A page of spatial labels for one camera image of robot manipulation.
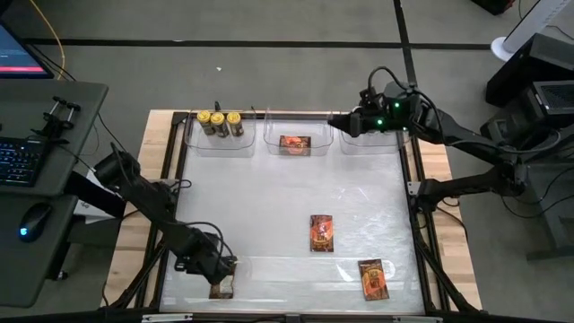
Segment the yellow battery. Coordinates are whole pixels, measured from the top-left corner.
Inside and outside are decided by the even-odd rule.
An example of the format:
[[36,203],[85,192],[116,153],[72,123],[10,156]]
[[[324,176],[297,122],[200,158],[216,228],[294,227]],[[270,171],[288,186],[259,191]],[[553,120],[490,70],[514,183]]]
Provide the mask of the yellow battery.
[[230,112],[227,115],[227,123],[230,124],[231,134],[235,136],[243,135],[243,125],[241,124],[241,115],[237,112]]
[[212,127],[215,129],[215,134],[220,136],[221,138],[225,138],[226,136],[230,135],[230,130],[227,128],[225,124],[225,116],[221,112],[215,112],[212,114]]
[[207,110],[197,113],[197,122],[199,122],[206,135],[215,135],[215,129],[212,127],[211,117],[212,113]]

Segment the floor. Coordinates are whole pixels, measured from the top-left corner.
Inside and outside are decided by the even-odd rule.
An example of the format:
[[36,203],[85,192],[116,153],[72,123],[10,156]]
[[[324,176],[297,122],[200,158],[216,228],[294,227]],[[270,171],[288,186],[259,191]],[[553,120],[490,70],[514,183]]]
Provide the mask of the floor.
[[[489,44],[520,20],[518,2],[503,15],[492,16],[470,0],[37,3],[60,38],[77,40],[76,46],[65,46],[66,69],[78,80],[109,86],[102,116],[134,155],[150,109],[211,107],[218,100],[230,108],[346,110],[358,101],[377,65],[389,66],[404,80],[409,75],[440,109],[477,130],[496,111],[483,101],[483,89],[501,61],[487,49],[403,50],[401,41],[408,37],[420,44]],[[404,13],[403,35],[395,3]],[[522,13],[534,3],[523,0]],[[552,23],[573,35],[573,16],[570,4]],[[51,38],[28,1],[16,1],[4,19],[21,37]],[[555,28],[544,33],[566,40]],[[77,46],[81,39],[141,41]],[[235,42],[244,40],[252,42]],[[258,48],[260,43],[253,41],[269,43]],[[317,43],[326,41],[332,42],[331,48],[319,48]],[[333,48],[337,41],[356,42],[357,48]],[[57,47],[41,49],[59,61]],[[407,72],[409,57],[414,69]],[[382,75],[375,80],[380,87],[386,82]],[[91,164],[109,153],[110,138],[103,130],[99,133],[100,149],[85,156]],[[96,138],[91,134],[86,153],[94,151]],[[456,150],[449,150],[448,158],[455,177],[489,167]],[[483,307],[493,314],[572,320],[574,308],[568,300],[574,292],[574,260],[526,262],[525,254],[544,244],[539,223],[512,217],[492,194],[465,197],[461,207]],[[0,309],[0,316],[97,308],[111,257],[105,250],[109,249],[76,248],[67,265],[74,268],[74,279],[47,283],[35,307]],[[91,261],[73,262],[77,258]]]

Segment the computer screen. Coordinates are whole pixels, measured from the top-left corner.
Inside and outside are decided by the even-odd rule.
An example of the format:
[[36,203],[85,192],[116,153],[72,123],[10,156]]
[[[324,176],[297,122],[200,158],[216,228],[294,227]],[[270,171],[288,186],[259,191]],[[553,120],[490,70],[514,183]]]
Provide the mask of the computer screen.
[[54,75],[0,23],[0,78],[52,78]]

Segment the clear plastic bin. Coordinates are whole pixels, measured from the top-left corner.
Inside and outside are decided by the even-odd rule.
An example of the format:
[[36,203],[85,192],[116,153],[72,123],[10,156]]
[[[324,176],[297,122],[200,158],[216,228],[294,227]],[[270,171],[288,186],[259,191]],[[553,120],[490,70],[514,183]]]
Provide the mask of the clear plastic bin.
[[[309,115],[307,118],[293,120],[288,113],[273,113],[270,109],[265,112],[263,138],[269,153],[276,155],[324,156],[333,143],[333,128],[327,121],[333,117],[333,112],[325,115]],[[289,149],[280,146],[281,137],[298,136],[310,137],[310,147],[294,149],[297,153],[289,153]]]
[[257,114],[254,111],[221,110],[227,116],[229,112],[241,115],[243,135],[234,136],[231,133],[221,138],[218,135],[206,135],[196,119],[196,113],[191,112],[186,121],[184,138],[187,146],[202,157],[250,158],[255,153],[255,138],[257,133]]
[[411,141],[408,132],[367,133],[356,138],[339,131],[341,151],[348,155],[395,153]]

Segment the trading card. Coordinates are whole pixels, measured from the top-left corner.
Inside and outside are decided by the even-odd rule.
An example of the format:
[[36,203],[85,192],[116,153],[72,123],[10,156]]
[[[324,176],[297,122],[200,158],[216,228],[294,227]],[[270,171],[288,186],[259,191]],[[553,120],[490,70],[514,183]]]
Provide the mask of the trading card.
[[311,137],[282,135],[279,138],[280,154],[289,156],[310,156]]
[[233,278],[235,277],[235,266],[231,268],[231,275],[225,276],[219,284],[212,285],[209,290],[210,300],[228,300],[233,298]]
[[333,252],[333,216],[311,215],[311,251]]
[[387,281],[380,259],[359,261],[359,271],[367,301],[388,299]]

